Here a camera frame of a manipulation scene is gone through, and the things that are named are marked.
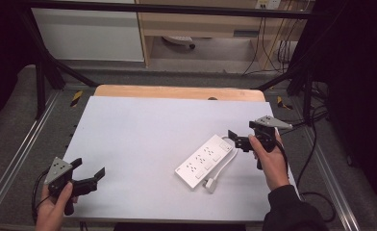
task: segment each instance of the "person's left hand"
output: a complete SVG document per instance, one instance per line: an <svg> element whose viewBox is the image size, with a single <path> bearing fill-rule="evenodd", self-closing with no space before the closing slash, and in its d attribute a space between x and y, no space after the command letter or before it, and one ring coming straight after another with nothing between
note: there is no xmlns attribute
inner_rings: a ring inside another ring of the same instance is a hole
<svg viewBox="0 0 377 231"><path fill-rule="evenodd" d="M65 204L72 194L72 183L68 182L63 188L59 198L49 197L43 201L38 207L38 219L36 230L57 231L61 230L63 224L63 211ZM41 199L47 198L49 195L48 186L42 188Z"/></svg>

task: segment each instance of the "white tabletop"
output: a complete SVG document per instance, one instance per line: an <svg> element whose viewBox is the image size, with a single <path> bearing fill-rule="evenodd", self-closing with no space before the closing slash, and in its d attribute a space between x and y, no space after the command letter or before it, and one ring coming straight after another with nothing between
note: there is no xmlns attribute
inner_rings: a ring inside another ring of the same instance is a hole
<svg viewBox="0 0 377 231"><path fill-rule="evenodd" d="M96 192L79 198L69 218L264 220L269 188L251 153L239 151L219 174L213 194L201 185L191 191L174 169L212 135L227 136L232 130L247 136L252 132L248 122L266 115L272 112L265 102L92 96L63 159L83 159L75 180L92 177L102 167L106 176ZM294 184L291 172L289 177Z"/></svg>

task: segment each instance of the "person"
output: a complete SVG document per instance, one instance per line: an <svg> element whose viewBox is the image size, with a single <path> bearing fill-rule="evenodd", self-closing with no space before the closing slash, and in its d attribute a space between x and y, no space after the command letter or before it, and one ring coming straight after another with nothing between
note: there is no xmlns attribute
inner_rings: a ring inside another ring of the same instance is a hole
<svg viewBox="0 0 377 231"><path fill-rule="evenodd" d="M266 184L271 192L268 195L270 212L264 217L263 230L328 230L318 210L309 203L300 201L293 185L290 184L287 165L276 146L267 153L258 139L248 137L256 159L263 166Z"/></svg>
<svg viewBox="0 0 377 231"><path fill-rule="evenodd" d="M263 166L266 184L271 192L268 195L270 212L264 218L263 230L328 230L318 210L309 203L300 201L293 185L290 184L287 166L281 150L275 147L267 153L258 139L250 135L249 141L256 159ZM70 199L72 184L68 183L57 201L48 198L38 209L37 231L56 231L61 229L65 203ZM41 199L48 197L48 188L44 186Z"/></svg>

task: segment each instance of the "hand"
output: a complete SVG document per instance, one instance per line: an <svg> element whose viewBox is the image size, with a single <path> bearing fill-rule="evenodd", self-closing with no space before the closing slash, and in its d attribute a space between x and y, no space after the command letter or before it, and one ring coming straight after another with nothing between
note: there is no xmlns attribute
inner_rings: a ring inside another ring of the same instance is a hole
<svg viewBox="0 0 377 231"><path fill-rule="evenodd" d="M279 135L276 133L275 135L276 140L279 143L282 143ZM248 138L254 148L255 158L258 158L263 166L266 184L270 190L273 191L281 186L289 185L290 182L287 174L287 166L281 150L275 146L271 152L267 153L263 148L263 145L255 136L249 135Z"/></svg>
<svg viewBox="0 0 377 231"><path fill-rule="evenodd" d="M63 188L59 198L56 199L49 197L43 201L38 208L38 219L36 224L36 230L42 231L56 231L61 230L63 224L63 211L65 204L72 194L72 184L68 182ZM49 196L48 186L43 186L41 199Z"/></svg>

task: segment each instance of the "power strip socket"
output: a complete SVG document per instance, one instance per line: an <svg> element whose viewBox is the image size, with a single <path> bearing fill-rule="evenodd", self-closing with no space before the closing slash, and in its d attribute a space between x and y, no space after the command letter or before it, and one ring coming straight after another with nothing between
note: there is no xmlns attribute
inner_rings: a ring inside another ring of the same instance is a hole
<svg viewBox="0 0 377 231"><path fill-rule="evenodd" d="M213 135L174 171L192 190L233 150L233 146Z"/></svg>

